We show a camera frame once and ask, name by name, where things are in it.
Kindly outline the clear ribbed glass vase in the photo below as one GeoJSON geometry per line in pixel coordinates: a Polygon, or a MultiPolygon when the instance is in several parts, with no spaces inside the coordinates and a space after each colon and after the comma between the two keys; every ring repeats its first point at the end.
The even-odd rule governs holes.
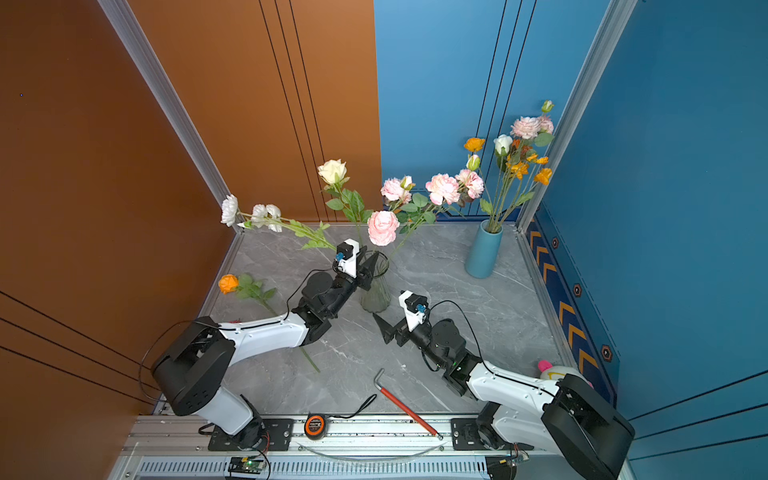
{"type": "Polygon", "coordinates": [[[390,305],[391,294],[386,274],[382,279],[375,281],[369,291],[363,291],[361,294],[360,304],[365,311],[381,313],[390,305]]]}

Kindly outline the pink ranunculus flower stem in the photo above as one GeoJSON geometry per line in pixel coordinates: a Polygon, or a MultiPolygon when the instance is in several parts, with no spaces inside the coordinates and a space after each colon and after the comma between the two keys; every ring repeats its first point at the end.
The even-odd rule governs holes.
{"type": "Polygon", "coordinates": [[[412,204],[411,191],[414,186],[411,176],[385,180],[380,190],[385,207],[374,211],[367,220],[368,239],[373,246],[387,247],[396,243],[391,258],[415,232],[413,212],[405,210],[405,207],[412,204]]]}

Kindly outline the blue ceramic cylinder vase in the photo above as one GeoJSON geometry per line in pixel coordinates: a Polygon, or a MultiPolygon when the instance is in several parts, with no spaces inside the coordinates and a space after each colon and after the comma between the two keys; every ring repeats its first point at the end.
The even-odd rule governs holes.
{"type": "Polygon", "coordinates": [[[469,275],[484,279],[493,273],[502,237],[503,230],[490,231],[489,220],[484,220],[480,224],[465,261],[465,270],[469,275]]]}

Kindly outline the cream rose flower stem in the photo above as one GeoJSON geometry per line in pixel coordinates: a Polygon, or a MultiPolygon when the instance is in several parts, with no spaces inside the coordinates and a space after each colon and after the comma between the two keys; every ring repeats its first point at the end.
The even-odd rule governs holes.
{"type": "Polygon", "coordinates": [[[347,175],[346,163],[340,159],[328,160],[317,168],[317,172],[324,183],[323,191],[330,196],[326,205],[334,211],[341,212],[349,222],[356,226],[363,259],[368,260],[372,255],[372,250],[363,239],[362,226],[367,224],[373,211],[365,208],[362,195],[359,192],[346,188],[346,184],[350,180],[347,175]]]}

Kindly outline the yellow orange rose stem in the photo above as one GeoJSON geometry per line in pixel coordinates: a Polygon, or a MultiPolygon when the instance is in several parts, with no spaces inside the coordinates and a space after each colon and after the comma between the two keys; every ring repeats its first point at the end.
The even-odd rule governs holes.
{"type": "Polygon", "coordinates": [[[249,274],[235,276],[224,275],[218,282],[220,293],[235,294],[240,299],[255,300],[265,307],[270,317],[250,321],[226,321],[218,324],[224,338],[234,343],[235,350],[229,362],[233,366],[243,360],[255,357],[273,350],[285,348],[300,348],[308,339],[309,327],[296,313],[278,314],[269,305],[276,289],[263,289],[261,280],[254,280],[249,274]]]}

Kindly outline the white ranunculus flower stem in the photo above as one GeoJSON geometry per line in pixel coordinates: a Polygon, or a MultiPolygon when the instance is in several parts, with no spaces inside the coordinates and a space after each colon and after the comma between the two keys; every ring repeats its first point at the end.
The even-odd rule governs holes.
{"type": "Polygon", "coordinates": [[[303,249],[332,249],[333,245],[325,236],[328,224],[320,222],[316,228],[305,225],[298,220],[284,218],[281,210],[273,204],[257,204],[250,214],[243,213],[239,208],[239,202],[235,195],[227,195],[220,205],[221,223],[228,227],[238,227],[242,230],[256,230],[267,228],[275,233],[283,230],[292,232],[297,238],[303,238],[303,249]]]}

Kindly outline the pink rose spray stem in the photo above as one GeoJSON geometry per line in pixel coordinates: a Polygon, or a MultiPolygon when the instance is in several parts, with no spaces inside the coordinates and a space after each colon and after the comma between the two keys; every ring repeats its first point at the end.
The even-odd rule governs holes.
{"type": "Polygon", "coordinates": [[[455,175],[436,174],[426,184],[426,193],[416,192],[410,176],[384,181],[381,194],[395,226],[388,232],[389,245],[402,236],[398,247],[419,227],[433,224],[437,216],[462,208],[480,200],[485,192],[485,181],[480,175],[481,158],[470,153],[466,165],[455,175]]]}

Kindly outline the yellow poppy flower bunch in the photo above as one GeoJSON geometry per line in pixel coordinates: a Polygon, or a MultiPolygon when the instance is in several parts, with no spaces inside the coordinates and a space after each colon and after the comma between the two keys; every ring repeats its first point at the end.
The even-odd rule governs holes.
{"type": "MultiPolygon", "coordinates": [[[[517,207],[513,210],[513,212],[516,209],[521,208],[528,201],[532,200],[534,194],[536,193],[537,187],[547,186],[553,176],[553,170],[549,167],[549,158],[546,156],[539,156],[532,147],[527,155],[527,160],[529,162],[528,175],[525,178],[523,190],[519,197],[517,207]]],[[[501,218],[508,206],[509,200],[508,193],[506,191],[504,207],[499,219],[501,230],[504,223],[502,222],[501,218]]]]}

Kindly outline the white rose flower stem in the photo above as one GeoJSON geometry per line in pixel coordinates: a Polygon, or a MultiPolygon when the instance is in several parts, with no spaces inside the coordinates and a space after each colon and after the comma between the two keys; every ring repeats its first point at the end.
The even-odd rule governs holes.
{"type": "Polygon", "coordinates": [[[499,135],[494,139],[494,158],[498,167],[497,185],[491,202],[489,217],[489,232],[498,233],[501,230],[499,219],[504,207],[506,191],[508,188],[507,161],[513,150],[514,140],[509,135],[499,135]]]}

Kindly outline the orange gerbera flower stem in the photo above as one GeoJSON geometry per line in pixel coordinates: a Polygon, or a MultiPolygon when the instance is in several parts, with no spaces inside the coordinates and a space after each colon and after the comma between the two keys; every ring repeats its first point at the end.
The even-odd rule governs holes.
{"type": "Polygon", "coordinates": [[[527,155],[531,150],[530,143],[524,139],[516,139],[512,146],[514,147],[514,151],[510,154],[507,160],[507,193],[509,206],[501,218],[502,222],[505,222],[517,207],[519,197],[523,190],[524,181],[529,171],[527,155]]]}

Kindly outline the pink peony flower stem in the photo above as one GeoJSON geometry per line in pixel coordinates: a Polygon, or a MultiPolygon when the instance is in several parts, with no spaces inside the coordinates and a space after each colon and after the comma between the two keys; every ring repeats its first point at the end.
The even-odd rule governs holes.
{"type": "Polygon", "coordinates": [[[545,100],[538,116],[521,116],[516,119],[512,123],[509,136],[527,140],[539,156],[546,156],[542,154],[543,149],[554,140],[555,125],[550,117],[553,109],[554,103],[545,100]]]}

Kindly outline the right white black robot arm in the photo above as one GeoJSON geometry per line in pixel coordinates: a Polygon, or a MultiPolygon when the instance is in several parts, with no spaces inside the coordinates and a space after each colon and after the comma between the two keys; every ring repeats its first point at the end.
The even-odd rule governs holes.
{"type": "Polygon", "coordinates": [[[635,430],[581,376],[533,378],[485,363],[451,319],[411,328],[405,319],[373,318],[385,343],[413,343],[454,392],[485,404],[476,425],[486,446],[522,443],[562,456],[585,479],[619,477],[635,430]]]}

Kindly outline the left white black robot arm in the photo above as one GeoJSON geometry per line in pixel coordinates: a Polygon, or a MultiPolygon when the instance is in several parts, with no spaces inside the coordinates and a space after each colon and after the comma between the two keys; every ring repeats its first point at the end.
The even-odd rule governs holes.
{"type": "Polygon", "coordinates": [[[238,449],[264,449],[266,423],[251,402],[222,385],[227,370],[257,355],[319,340],[353,293],[371,287],[379,257],[378,251],[354,253],[346,241],[338,246],[333,272],[311,271],[298,305],[287,313],[244,323],[193,320],[151,367],[174,414],[206,419],[238,449]]]}

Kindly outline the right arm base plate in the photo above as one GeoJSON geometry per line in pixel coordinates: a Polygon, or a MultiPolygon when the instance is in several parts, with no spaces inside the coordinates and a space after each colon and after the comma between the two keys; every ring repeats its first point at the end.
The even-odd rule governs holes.
{"type": "Polygon", "coordinates": [[[479,426],[475,418],[452,418],[451,441],[455,451],[532,451],[526,443],[504,441],[491,427],[479,426]]]}

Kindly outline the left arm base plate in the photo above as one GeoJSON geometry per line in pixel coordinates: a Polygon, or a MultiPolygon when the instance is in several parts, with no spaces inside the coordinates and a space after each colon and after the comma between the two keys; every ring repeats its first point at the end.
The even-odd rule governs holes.
{"type": "Polygon", "coordinates": [[[226,434],[220,427],[215,426],[208,450],[285,452],[290,447],[293,427],[294,420],[291,418],[254,420],[235,435],[226,434]]]}

